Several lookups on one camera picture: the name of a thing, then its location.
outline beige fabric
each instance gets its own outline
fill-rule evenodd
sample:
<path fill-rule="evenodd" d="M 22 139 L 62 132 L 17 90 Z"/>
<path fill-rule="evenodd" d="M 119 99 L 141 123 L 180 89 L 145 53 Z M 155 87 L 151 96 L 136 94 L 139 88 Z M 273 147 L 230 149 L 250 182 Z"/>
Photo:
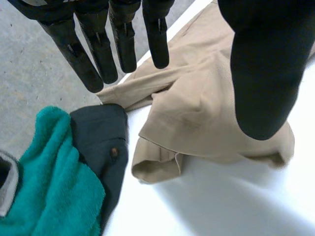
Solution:
<path fill-rule="evenodd" d="M 152 183 L 179 176 L 183 154 L 219 163 L 246 157 L 275 167 L 290 161 L 294 136 L 287 122 L 267 141 L 246 136 L 237 124 L 232 40 L 232 29 L 211 3 L 171 40 L 166 69 L 155 69 L 149 59 L 123 84 L 98 94 L 128 111 L 153 103 L 134 154 L 136 178 Z"/>

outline white table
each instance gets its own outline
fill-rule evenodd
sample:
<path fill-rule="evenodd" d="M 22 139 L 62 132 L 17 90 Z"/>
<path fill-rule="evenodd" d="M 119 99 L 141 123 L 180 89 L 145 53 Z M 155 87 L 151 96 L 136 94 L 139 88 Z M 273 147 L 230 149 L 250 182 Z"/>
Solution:
<path fill-rule="evenodd" d="M 168 39 L 210 2 L 196 0 L 170 28 Z M 129 163 L 104 235 L 315 236 L 314 77 L 315 58 L 289 116 L 296 139 L 294 159 L 281 171 L 251 161 L 218 165 L 189 157 L 181 177 L 141 184 L 130 170 L 150 106 L 130 112 Z"/>

